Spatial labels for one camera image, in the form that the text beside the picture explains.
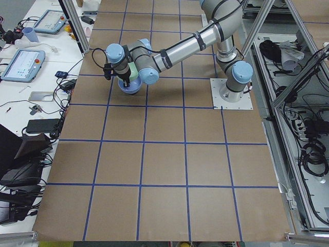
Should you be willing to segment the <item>aluminium frame post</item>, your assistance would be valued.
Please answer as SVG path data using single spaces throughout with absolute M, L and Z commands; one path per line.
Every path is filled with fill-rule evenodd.
M 71 0 L 59 0 L 59 4 L 66 16 L 69 25 L 72 28 L 73 34 L 76 38 L 79 50 L 82 54 L 89 52 L 89 44 L 85 36 L 76 8 Z

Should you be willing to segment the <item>green bowl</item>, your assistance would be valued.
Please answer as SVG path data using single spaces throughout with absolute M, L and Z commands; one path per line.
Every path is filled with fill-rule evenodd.
M 134 62 L 128 63 L 131 75 L 129 77 L 130 82 L 136 80 L 138 78 L 138 70 Z

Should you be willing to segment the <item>keys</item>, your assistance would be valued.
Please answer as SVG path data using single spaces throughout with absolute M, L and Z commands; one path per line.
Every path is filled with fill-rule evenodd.
M 30 115 L 35 115 L 37 113 L 42 113 L 42 108 L 40 105 L 33 105 L 31 107 L 29 107 L 30 109 Z

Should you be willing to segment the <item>pink cup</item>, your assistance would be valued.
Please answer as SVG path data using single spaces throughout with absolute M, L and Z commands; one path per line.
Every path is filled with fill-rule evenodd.
M 89 27 L 83 27 L 84 34 L 87 38 L 90 38 L 92 30 Z

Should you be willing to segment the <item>blue bowl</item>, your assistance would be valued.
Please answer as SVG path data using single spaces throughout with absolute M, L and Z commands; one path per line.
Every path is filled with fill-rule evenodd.
M 124 87 L 123 81 L 118 79 L 118 86 L 124 93 L 133 95 L 139 92 L 142 86 L 142 81 L 139 77 L 137 77 L 135 80 L 130 82 L 128 87 Z

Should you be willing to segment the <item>red mango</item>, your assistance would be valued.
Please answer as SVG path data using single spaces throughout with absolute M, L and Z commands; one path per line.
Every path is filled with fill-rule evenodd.
M 72 29 L 71 29 L 71 26 L 70 25 L 67 25 L 64 30 L 68 33 L 72 33 Z

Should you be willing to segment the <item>lower teach pendant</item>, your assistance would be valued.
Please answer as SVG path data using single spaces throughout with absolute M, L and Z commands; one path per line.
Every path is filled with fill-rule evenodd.
M 5 81 L 30 83 L 45 60 L 43 50 L 19 49 L 1 75 Z

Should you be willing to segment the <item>phone in clear case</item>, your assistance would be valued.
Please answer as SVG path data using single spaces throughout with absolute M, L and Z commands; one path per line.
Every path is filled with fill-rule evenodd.
M 51 102 L 53 101 L 53 92 L 31 92 L 28 100 L 33 102 Z

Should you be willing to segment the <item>light blue plastic cup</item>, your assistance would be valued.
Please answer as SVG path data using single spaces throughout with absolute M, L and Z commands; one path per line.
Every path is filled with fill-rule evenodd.
M 39 42 L 39 38 L 33 27 L 25 27 L 22 33 L 30 42 Z

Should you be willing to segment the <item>teach pendant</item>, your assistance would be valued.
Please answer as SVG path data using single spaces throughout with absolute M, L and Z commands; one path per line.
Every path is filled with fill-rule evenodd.
M 30 83 L 45 60 L 43 50 L 19 49 L 1 75 L 5 81 Z
M 37 33 L 56 34 L 64 26 L 67 19 L 65 14 L 59 10 L 47 10 L 34 24 Z

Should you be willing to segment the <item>upper teach pendant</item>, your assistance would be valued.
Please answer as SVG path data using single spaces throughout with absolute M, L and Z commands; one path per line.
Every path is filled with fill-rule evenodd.
M 59 10 L 47 10 L 34 24 L 37 33 L 56 34 L 64 26 L 67 19 L 65 14 Z

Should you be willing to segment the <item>small blue box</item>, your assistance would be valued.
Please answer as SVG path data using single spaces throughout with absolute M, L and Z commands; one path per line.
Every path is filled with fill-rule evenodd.
M 55 76 L 56 76 L 57 78 L 65 79 L 65 78 L 67 78 L 67 76 L 68 76 L 68 72 L 57 71 L 57 72 L 55 73 Z

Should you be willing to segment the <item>black power adapter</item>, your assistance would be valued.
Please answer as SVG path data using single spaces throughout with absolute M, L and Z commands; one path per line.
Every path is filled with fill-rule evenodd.
M 81 21 L 84 22 L 84 23 L 87 23 L 89 25 L 92 25 L 92 24 L 95 23 L 95 21 L 92 18 L 88 17 L 88 16 L 82 16 Z

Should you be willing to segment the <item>black smartphone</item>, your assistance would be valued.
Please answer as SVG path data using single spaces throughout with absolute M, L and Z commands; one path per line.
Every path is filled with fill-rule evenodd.
M 60 119 L 32 119 L 29 120 L 26 132 L 29 134 L 51 133 L 58 126 Z

